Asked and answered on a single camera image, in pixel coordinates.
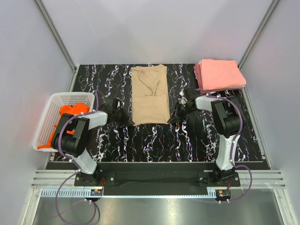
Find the white plastic laundry basket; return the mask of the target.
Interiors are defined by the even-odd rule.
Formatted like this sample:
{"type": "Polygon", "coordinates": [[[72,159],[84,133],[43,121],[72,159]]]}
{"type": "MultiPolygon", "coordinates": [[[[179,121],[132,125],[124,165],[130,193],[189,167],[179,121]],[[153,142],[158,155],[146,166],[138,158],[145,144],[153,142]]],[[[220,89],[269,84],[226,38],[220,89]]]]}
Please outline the white plastic laundry basket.
{"type": "Polygon", "coordinates": [[[39,146],[47,145],[54,126],[60,120],[60,108],[65,105],[74,106],[77,103],[83,103],[92,110],[95,96],[89,92],[60,92],[50,96],[42,117],[38,124],[38,128],[33,139],[33,149],[43,152],[56,152],[52,148],[39,148],[39,146]]]}

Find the beige t shirt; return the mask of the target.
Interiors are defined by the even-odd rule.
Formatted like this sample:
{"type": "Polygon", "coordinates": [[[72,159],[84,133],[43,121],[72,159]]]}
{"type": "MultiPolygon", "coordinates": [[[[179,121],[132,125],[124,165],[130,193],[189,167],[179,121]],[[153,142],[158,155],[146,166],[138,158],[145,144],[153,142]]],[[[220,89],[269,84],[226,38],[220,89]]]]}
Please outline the beige t shirt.
{"type": "Polygon", "coordinates": [[[132,121],[143,124],[167,124],[170,118],[167,67],[131,68],[132,121]]]}

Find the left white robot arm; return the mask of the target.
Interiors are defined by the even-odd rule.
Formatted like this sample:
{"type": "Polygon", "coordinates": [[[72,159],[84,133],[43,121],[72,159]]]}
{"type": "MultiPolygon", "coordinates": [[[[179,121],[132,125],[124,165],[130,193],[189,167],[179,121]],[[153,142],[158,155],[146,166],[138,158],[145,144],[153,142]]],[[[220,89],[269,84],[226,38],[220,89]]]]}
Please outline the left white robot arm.
{"type": "Polygon", "coordinates": [[[62,114],[51,138],[51,147],[74,163],[79,172],[76,177],[91,186],[101,184],[104,177],[99,164],[86,150],[89,132],[108,123],[116,123],[121,128],[134,125],[118,98],[97,103],[91,112],[62,114]]]}

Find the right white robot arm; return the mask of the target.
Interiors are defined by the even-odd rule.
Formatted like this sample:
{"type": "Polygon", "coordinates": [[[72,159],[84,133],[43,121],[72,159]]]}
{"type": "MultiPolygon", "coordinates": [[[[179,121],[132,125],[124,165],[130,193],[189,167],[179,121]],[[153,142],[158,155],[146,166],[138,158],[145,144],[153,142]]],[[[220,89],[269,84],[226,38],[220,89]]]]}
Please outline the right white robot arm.
{"type": "Polygon", "coordinates": [[[201,184],[225,185],[234,178],[237,166],[234,155],[238,139],[245,126],[243,114],[235,96],[221,97],[210,93],[200,94],[192,88],[180,92],[168,123],[183,122],[187,115],[197,110],[210,111],[219,135],[219,150],[213,172],[206,178],[199,178],[201,184]]]}

